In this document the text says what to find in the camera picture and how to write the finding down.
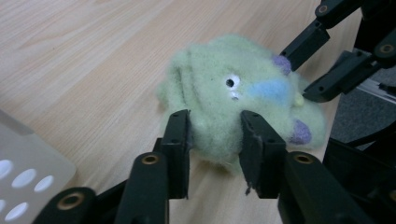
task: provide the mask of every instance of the metal screw head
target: metal screw head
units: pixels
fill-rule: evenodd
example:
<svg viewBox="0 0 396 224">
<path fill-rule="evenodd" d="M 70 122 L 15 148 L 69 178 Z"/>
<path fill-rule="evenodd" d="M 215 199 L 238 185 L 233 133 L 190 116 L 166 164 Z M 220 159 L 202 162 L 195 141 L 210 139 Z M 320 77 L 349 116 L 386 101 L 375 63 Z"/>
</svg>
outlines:
<svg viewBox="0 0 396 224">
<path fill-rule="evenodd" d="M 79 206 L 84 202 L 84 194 L 81 192 L 73 192 L 64 196 L 57 204 L 59 210 L 69 210 Z"/>
<path fill-rule="evenodd" d="M 327 11 L 327 6 L 326 6 L 326 5 L 321 6 L 321 7 L 319 8 L 318 11 L 319 11 L 320 13 L 325 13 L 325 12 Z"/>
<path fill-rule="evenodd" d="M 299 155 L 295 155 L 294 159 L 299 162 L 299 163 L 303 163 L 303 164 L 311 164 L 312 162 L 314 162 L 314 160 L 312 160 L 312 158 L 305 156 L 303 154 L 299 154 Z"/>
<path fill-rule="evenodd" d="M 156 155 L 148 155 L 142 159 L 143 164 L 151 165 L 155 164 L 160 160 L 160 158 Z"/>
<path fill-rule="evenodd" d="M 381 46 L 381 48 L 379 48 L 379 51 L 381 51 L 381 53 L 391 53 L 394 50 L 395 50 L 395 48 L 391 44 L 386 44 L 386 45 Z"/>
</svg>

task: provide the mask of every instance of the purple ear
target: purple ear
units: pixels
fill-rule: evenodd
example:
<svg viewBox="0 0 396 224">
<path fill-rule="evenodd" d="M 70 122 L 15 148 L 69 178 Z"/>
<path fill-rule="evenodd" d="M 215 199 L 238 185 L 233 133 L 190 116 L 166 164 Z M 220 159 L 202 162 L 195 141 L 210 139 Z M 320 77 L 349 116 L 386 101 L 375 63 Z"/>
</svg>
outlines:
<svg viewBox="0 0 396 224">
<path fill-rule="evenodd" d="M 312 139 L 311 132 L 309 131 L 308 126 L 304 124 L 299 119 L 294 121 L 294 132 L 293 136 L 290 138 L 289 142 L 295 145 L 304 145 L 308 144 Z"/>
<path fill-rule="evenodd" d="M 276 66 L 282 69 L 282 73 L 288 75 L 291 71 L 291 64 L 285 56 L 274 55 L 272 60 Z"/>
</svg>

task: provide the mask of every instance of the gray carpet floor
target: gray carpet floor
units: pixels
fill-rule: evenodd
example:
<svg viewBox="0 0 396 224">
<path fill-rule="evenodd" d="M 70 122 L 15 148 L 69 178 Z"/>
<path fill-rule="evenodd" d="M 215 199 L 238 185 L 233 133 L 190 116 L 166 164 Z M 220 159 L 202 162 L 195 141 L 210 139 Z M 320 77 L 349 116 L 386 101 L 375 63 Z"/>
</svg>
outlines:
<svg viewBox="0 0 396 224">
<path fill-rule="evenodd" d="M 378 71 L 371 79 L 396 86 L 396 66 Z M 331 137 L 346 143 L 379 131 L 395 120 L 395 104 L 355 89 L 341 95 Z"/>
</svg>

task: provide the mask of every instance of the stuffed monster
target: stuffed monster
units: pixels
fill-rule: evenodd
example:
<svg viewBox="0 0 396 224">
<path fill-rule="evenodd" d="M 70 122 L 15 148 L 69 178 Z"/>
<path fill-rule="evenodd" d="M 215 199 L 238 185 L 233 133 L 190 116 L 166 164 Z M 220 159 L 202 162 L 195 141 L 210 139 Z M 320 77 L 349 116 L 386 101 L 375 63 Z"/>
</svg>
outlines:
<svg viewBox="0 0 396 224">
<path fill-rule="evenodd" d="M 288 148 L 314 149 L 325 141 L 321 107 L 303 98 L 308 85 L 283 56 L 239 35 L 218 37 L 178 52 L 157 90 L 169 116 L 190 110 L 192 149 L 203 160 L 241 171 L 243 110 L 260 114 Z"/>
</svg>

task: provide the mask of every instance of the wooden table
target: wooden table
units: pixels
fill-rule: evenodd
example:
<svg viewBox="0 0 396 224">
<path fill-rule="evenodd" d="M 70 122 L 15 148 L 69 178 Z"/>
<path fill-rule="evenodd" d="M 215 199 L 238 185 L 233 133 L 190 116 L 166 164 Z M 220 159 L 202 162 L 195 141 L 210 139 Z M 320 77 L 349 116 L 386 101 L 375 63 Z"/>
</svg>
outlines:
<svg viewBox="0 0 396 224">
<path fill-rule="evenodd" d="M 280 52 L 314 18 L 318 1 L 2 1 L 0 108 L 73 162 L 73 186 L 97 193 L 151 151 L 163 111 L 154 91 L 170 57 L 190 43 L 237 33 Z M 298 71 L 320 77 L 352 50 L 361 13 Z M 324 104 L 330 126 L 337 99 Z M 313 154 L 323 157 L 324 148 Z M 171 223 L 281 223 L 276 200 L 245 196 L 242 176 L 191 159 L 190 199 Z"/>
</svg>

